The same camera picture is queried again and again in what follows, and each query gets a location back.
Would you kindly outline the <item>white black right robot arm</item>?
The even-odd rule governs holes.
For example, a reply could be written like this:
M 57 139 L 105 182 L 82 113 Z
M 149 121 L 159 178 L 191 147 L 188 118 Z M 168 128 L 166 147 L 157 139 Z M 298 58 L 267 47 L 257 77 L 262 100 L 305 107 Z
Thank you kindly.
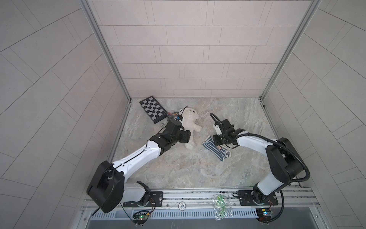
M 270 172 L 253 186 L 251 198 L 254 204 L 268 204 L 268 198 L 274 192 L 281 191 L 291 183 L 310 179 L 307 165 L 287 138 L 269 139 L 244 129 L 235 129 L 227 119 L 221 121 L 213 113 L 210 116 L 214 120 L 216 135 L 213 141 L 216 146 L 244 147 L 267 156 Z

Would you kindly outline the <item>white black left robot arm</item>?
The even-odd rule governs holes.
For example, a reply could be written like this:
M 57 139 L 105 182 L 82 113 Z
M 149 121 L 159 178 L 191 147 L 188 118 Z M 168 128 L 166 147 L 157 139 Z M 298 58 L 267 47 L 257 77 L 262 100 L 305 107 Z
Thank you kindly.
M 129 177 L 145 164 L 170 150 L 176 143 L 188 143 L 191 131 L 178 120 L 170 120 L 162 133 L 148 139 L 141 148 L 123 159 L 102 162 L 88 188 L 87 195 L 104 213 L 114 210 L 119 204 L 136 202 L 145 206 L 149 202 L 150 188 L 141 181 L 127 183 Z

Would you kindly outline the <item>white fluffy teddy bear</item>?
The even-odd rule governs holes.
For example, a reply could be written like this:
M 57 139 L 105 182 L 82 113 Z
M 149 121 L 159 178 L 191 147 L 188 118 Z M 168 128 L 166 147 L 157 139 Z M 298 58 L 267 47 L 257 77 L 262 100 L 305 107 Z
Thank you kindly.
M 189 142 L 185 143 L 185 147 L 189 150 L 193 150 L 195 147 L 194 133 L 199 133 L 202 130 L 202 127 L 195 123 L 195 121 L 199 119 L 199 115 L 193 108 L 186 108 L 183 111 L 182 116 L 183 127 L 185 128 L 185 130 L 189 130 L 191 132 Z

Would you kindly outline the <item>blue white striped knit sweater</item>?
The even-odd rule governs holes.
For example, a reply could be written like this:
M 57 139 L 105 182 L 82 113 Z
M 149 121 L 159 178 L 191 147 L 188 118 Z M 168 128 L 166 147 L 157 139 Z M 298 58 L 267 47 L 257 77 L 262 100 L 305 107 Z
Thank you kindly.
M 216 146 L 214 144 L 214 139 L 212 136 L 209 136 L 204 142 L 203 146 L 205 149 L 212 152 L 221 162 L 223 162 L 226 158 L 231 157 L 231 151 L 222 146 Z

